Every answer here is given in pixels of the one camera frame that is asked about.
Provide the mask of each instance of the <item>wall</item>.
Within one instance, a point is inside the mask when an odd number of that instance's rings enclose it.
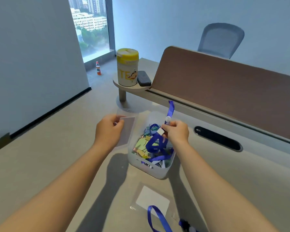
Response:
[[[232,60],[290,75],[290,0],[113,0],[116,48],[159,62],[175,45],[197,50],[210,23],[245,31]]]
[[[68,0],[0,0],[0,136],[88,87]]]

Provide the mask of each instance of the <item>white card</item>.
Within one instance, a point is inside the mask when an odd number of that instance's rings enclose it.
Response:
[[[129,142],[129,138],[134,125],[135,117],[122,117],[120,120],[124,120],[124,128],[121,131],[120,139],[117,147],[125,145]]]
[[[143,189],[136,200],[136,204],[146,210],[148,209],[149,206],[154,205],[165,216],[168,206],[170,204],[170,200],[153,191],[152,189],[148,188],[147,186],[143,186]],[[154,209],[151,210],[151,214],[158,217]]]

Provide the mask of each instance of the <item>person's left hand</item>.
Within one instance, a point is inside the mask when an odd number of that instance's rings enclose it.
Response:
[[[109,114],[102,118],[95,130],[94,145],[106,148],[108,152],[113,150],[119,142],[124,127],[124,120],[120,120],[121,117],[124,116]]]

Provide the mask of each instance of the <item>brown partition panel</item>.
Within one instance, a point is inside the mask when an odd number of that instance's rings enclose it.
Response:
[[[177,47],[152,88],[290,139],[290,76]]]

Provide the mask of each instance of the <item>translucent white plastic bin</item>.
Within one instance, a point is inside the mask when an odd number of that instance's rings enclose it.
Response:
[[[173,155],[171,157],[170,166],[168,168],[165,168],[165,169],[163,169],[157,165],[152,164],[151,162],[140,157],[139,155],[132,153],[132,151],[133,151],[138,139],[140,138],[140,136],[143,135],[145,128],[149,124],[158,124],[158,125],[164,124],[165,117],[166,117],[166,114],[156,112],[156,111],[151,112],[147,118],[147,121],[143,124],[143,127],[138,132],[133,133],[133,136],[131,137],[131,140],[130,140],[129,146],[128,146],[129,163],[131,165],[133,165],[134,167],[137,167],[138,169],[140,169],[140,170],[142,170],[142,171],[148,173],[149,175],[152,175],[153,177],[158,178],[158,179],[163,179],[166,176],[168,170],[170,169],[170,167],[173,164],[173,160],[174,160],[174,157],[176,155],[175,151],[173,152]],[[142,164],[141,161],[152,166],[153,168],[151,169],[148,166]]]

